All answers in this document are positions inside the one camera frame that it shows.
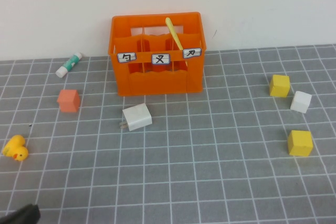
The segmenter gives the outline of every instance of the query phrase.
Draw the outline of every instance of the crate label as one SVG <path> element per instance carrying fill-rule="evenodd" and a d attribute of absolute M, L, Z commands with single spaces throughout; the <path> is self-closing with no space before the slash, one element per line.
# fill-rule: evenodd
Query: crate label
<path fill-rule="evenodd" d="M 136 60 L 135 52 L 123 52 L 122 54 L 118 54 L 118 62 L 125 63 L 132 60 Z"/>
<path fill-rule="evenodd" d="M 169 54 L 153 54 L 152 55 L 152 64 L 154 65 L 166 65 L 170 63 Z"/>
<path fill-rule="evenodd" d="M 184 59 L 200 56 L 201 54 L 202 54 L 201 48 L 183 49 L 183 58 Z"/>

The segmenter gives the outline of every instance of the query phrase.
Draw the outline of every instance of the cutting mat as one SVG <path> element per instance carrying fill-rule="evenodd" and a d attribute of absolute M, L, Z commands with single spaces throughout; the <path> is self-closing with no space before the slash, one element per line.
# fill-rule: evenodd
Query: cutting mat
<path fill-rule="evenodd" d="M 336 223 L 335 45 L 208 51 L 204 91 L 119 97 L 108 57 L 0 62 L 0 146 L 26 137 L 30 156 L 0 157 L 0 215 L 38 203 L 45 223 Z M 287 74 L 287 98 L 269 96 Z M 77 89 L 79 113 L 59 113 Z M 312 94 L 307 114 L 290 111 Z M 145 102 L 153 124 L 119 129 Z M 309 157 L 287 152 L 309 130 Z"/>

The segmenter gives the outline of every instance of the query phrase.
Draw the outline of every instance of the orange wooden block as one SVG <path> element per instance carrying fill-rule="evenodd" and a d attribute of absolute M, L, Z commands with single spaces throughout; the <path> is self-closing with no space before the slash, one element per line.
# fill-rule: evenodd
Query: orange wooden block
<path fill-rule="evenodd" d="M 57 99 L 61 112 L 77 112 L 80 99 L 77 90 L 61 90 Z"/>

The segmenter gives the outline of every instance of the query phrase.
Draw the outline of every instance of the yellow rubber duck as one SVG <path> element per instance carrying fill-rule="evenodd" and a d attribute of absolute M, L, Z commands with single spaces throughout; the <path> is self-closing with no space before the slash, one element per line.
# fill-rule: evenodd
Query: yellow rubber duck
<path fill-rule="evenodd" d="M 23 145 L 25 144 L 25 139 L 21 135 L 15 135 L 8 141 L 2 150 L 2 154 L 6 157 L 12 157 L 17 161 L 23 161 L 28 157 L 28 150 Z"/>

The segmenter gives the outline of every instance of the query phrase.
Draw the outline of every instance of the orange plastic crate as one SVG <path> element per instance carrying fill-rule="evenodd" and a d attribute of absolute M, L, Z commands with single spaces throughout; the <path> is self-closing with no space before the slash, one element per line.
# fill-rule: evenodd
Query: orange plastic crate
<path fill-rule="evenodd" d="M 171 34 L 148 35 L 147 27 L 164 27 L 169 17 L 182 26 L 179 50 Z M 142 33 L 132 36 L 132 28 Z M 204 39 L 200 13 L 116 16 L 112 19 L 109 55 L 118 94 L 146 95 L 201 92 Z"/>

